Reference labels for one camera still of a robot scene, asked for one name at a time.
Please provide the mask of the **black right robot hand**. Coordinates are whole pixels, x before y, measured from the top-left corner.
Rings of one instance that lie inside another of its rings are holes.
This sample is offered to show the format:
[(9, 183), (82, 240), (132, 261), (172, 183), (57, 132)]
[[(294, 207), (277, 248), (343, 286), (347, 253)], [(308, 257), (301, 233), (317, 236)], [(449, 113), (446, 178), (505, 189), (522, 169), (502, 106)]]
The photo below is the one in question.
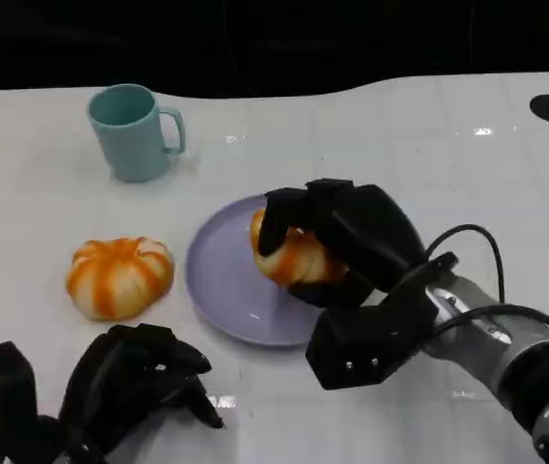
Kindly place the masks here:
[(310, 305), (359, 307), (426, 261), (416, 228), (376, 185), (323, 178), (271, 190), (265, 198), (250, 225), (254, 262)]

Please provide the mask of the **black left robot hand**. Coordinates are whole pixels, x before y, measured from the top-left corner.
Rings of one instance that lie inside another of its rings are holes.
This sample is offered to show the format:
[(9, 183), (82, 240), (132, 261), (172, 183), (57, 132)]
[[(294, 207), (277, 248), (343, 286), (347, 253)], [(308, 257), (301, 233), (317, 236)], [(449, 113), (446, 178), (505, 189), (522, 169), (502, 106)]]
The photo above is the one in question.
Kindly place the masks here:
[(58, 421), (71, 463), (104, 463), (138, 425), (161, 410), (186, 408), (203, 424), (224, 422), (200, 376), (212, 366), (171, 329), (115, 325), (75, 366)]

